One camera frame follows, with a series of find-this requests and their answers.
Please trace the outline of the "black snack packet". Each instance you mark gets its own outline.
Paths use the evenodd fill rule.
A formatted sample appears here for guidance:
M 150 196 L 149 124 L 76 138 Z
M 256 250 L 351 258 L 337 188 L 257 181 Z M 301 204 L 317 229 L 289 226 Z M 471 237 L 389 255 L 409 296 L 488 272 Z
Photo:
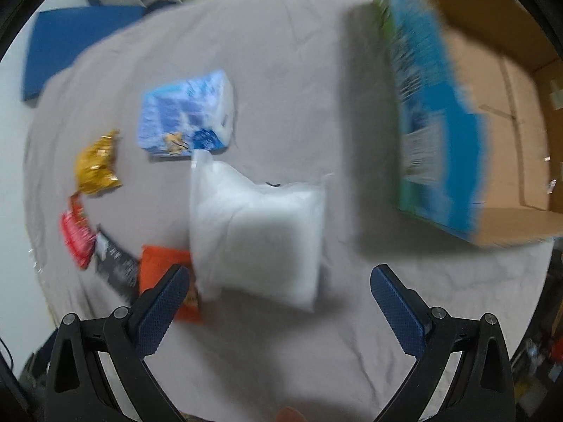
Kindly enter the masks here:
M 97 274 L 128 305 L 134 304 L 139 293 L 139 261 L 122 249 L 100 225 L 96 228 L 94 255 Z

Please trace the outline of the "red snack packet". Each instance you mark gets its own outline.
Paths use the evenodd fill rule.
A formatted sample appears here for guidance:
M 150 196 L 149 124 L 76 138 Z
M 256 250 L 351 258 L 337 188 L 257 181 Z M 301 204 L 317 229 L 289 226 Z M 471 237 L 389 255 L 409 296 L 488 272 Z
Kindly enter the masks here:
M 60 217 L 65 246 L 80 270 L 86 270 L 94 253 L 96 234 L 84 209 L 79 192 L 69 197 L 68 207 Z

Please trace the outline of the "yellow snack packet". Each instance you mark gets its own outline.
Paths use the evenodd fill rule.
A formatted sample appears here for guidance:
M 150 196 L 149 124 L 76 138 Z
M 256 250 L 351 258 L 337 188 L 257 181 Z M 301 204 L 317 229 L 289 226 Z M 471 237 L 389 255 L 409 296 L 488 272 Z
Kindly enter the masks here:
M 102 135 L 75 158 L 75 185 L 78 192 L 96 195 L 121 186 L 114 172 L 119 131 Z

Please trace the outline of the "white soft plastic bag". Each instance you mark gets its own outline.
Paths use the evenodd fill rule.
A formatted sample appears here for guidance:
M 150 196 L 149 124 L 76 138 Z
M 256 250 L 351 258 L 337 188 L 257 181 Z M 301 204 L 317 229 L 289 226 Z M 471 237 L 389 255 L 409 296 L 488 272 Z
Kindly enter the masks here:
M 190 253 L 205 301 L 224 290 L 310 311 L 318 293 L 327 180 L 256 184 L 203 149 L 191 163 Z

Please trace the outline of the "blue tissue pack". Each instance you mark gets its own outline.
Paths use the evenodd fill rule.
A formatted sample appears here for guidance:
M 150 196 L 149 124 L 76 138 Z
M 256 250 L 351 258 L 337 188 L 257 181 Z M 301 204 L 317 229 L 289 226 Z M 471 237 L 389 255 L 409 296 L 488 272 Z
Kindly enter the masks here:
M 189 157 L 196 149 L 220 152 L 230 144 L 235 117 L 227 74 L 211 71 L 145 92 L 137 143 L 155 157 Z

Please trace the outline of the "cardboard box with blue print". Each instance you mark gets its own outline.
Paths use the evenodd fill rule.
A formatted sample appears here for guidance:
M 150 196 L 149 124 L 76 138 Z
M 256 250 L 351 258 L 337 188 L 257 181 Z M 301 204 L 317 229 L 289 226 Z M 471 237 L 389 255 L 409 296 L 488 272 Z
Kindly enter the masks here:
M 479 247 L 562 234 L 562 61 L 516 0 L 375 0 L 398 207 Z

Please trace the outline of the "blue foam cushion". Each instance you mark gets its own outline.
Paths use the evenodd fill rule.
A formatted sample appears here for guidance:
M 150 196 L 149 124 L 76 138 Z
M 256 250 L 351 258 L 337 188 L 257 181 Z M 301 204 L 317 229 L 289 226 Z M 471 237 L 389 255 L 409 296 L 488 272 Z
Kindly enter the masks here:
M 39 12 L 31 32 L 21 96 L 35 100 L 48 80 L 91 45 L 143 16 L 138 6 L 87 6 Z

